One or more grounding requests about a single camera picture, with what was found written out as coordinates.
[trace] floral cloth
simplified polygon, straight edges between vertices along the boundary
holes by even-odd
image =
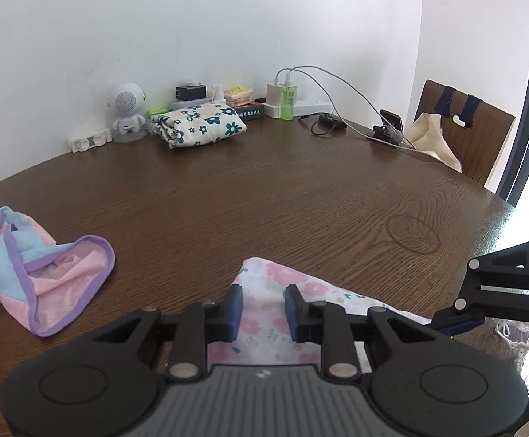
[[[153,115],[151,126],[170,148],[212,144],[246,131],[234,108],[214,102]]]
[[[416,322],[430,322],[411,312],[398,311],[379,300],[261,258],[245,260],[233,284],[242,285],[243,310],[238,338],[233,343],[216,342],[208,345],[208,368],[218,363],[320,364],[321,346],[294,343],[291,340],[283,299],[283,291],[289,284],[297,285],[306,302],[326,300],[343,306],[348,314],[365,315],[370,307],[385,306]],[[363,343],[356,343],[356,349],[362,370],[371,371]]]

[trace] folded cloth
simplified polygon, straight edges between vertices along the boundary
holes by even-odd
[[[35,335],[48,337],[76,319],[114,265],[105,239],[57,245],[32,218],[0,208],[0,303]]]
[[[423,113],[412,125],[406,128],[404,136],[414,144],[418,151],[427,153],[454,170],[462,172],[461,162],[443,138],[440,128],[440,115]]]
[[[153,115],[151,127],[170,148],[212,144],[246,131],[234,108],[215,102]]]
[[[368,308],[383,306],[418,323],[430,322],[411,312],[398,311],[379,300],[261,258],[245,260],[233,284],[242,285],[243,309],[238,337],[233,343],[208,345],[208,369],[214,364],[321,364],[321,346],[291,340],[283,298],[283,291],[289,284],[297,285],[306,302],[325,300],[336,303],[348,314],[366,315]],[[362,370],[371,371],[363,343],[356,343],[356,350]]]

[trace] green spray bottle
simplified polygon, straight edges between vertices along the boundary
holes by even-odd
[[[295,87],[291,79],[291,71],[285,75],[285,86],[281,91],[281,120],[290,122],[293,120],[293,109],[295,108]]]

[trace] white wall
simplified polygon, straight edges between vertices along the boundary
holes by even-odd
[[[529,0],[423,0],[408,107],[427,79],[473,94],[516,117],[486,187],[495,191],[517,131],[529,77]]]
[[[158,107],[188,80],[263,96],[278,68],[315,64],[406,113],[420,17],[421,0],[0,0],[0,180],[111,123],[106,93],[123,81]],[[320,80],[342,115],[374,124],[363,100]]]

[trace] wooden chair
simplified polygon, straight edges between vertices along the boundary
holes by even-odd
[[[421,113],[435,113],[435,105],[443,90],[443,85],[427,80],[414,120]],[[450,104],[451,118],[441,116],[440,124],[444,140],[461,161],[463,174],[484,185],[515,117],[482,102],[473,116],[473,126],[463,128],[452,117],[461,114],[466,101],[467,94],[457,90]]]

